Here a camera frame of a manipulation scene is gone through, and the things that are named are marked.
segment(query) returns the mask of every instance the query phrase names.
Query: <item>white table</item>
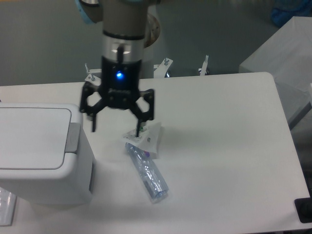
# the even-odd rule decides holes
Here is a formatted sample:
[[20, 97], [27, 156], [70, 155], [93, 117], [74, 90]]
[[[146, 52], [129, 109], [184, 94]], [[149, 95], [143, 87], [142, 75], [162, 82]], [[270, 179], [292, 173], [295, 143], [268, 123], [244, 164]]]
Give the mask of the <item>white table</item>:
[[[78, 104], [82, 83], [0, 87], [3, 102]], [[268, 73], [149, 79], [164, 127], [155, 160], [170, 188], [152, 204], [120, 136], [129, 111], [105, 109], [84, 130], [97, 159], [94, 198], [80, 206], [19, 199], [1, 234], [243, 234], [311, 228], [294, 200], [309, 193]]]

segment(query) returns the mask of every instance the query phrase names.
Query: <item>plastic packaging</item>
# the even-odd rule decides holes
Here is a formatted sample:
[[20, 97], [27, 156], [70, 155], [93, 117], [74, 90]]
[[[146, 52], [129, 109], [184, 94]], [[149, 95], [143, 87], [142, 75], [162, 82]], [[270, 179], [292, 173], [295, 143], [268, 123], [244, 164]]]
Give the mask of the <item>plastic packaging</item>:
[[130, 143], [126, 143], [125, 147], [151, 199], [159, 200], [164, 198], [169, 188], [153, 160], [143, 150]]
[[282, 27], [293, 16], [308, 16], [312, 8], [312, 0], [275, 0], [271, 19]]

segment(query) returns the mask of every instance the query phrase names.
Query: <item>transparent plastic wrapper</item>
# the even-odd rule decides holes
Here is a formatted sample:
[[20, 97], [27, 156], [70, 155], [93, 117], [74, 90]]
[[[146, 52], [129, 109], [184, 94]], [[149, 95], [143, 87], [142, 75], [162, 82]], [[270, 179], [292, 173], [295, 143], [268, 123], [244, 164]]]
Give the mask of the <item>transparent plastic wrapper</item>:
[[143, 150], [130, 143], [126, 143], [125, 147], [151, 199], [153, 201], [162, 200], [169, 188], [153, 160]]

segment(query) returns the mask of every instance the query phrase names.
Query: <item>blue object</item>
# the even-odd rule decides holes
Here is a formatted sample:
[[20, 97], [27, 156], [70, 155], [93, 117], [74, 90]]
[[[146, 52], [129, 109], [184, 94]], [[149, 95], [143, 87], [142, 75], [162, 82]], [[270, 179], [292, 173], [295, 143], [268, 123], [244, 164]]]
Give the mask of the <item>blue object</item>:
[[76, 6], [80, 12], [80, 16], [86, 24], [93, 24], [94, 22], [88, 17], [88, 15], [84, 12], [79, 0], [75, 0]]
[[151, 199], [164, 198], [169, 188], [153, 160], [146, 156], [143, 150], [130, 143], [126, 143], [125, 147]]
[[282, 27], [293, 16], [308, 16], [312, 9], [312, 0], [275, 0], [271, 19]]
[[124, 79], [124, 74], [121, 72], [121, 71], [118, 71], [116, 73], [116, 78], [119, 79], [119, 80], [123, 80]]

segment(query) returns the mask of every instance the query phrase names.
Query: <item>black corner piece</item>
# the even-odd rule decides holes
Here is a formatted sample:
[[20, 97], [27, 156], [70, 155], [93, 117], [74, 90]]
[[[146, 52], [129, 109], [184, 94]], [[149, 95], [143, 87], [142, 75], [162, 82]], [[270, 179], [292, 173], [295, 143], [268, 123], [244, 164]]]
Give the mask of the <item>black corner piece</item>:
[[302, 223], [312, 223], [312, 199], [299, 198], [294, 201], [297, 213]]

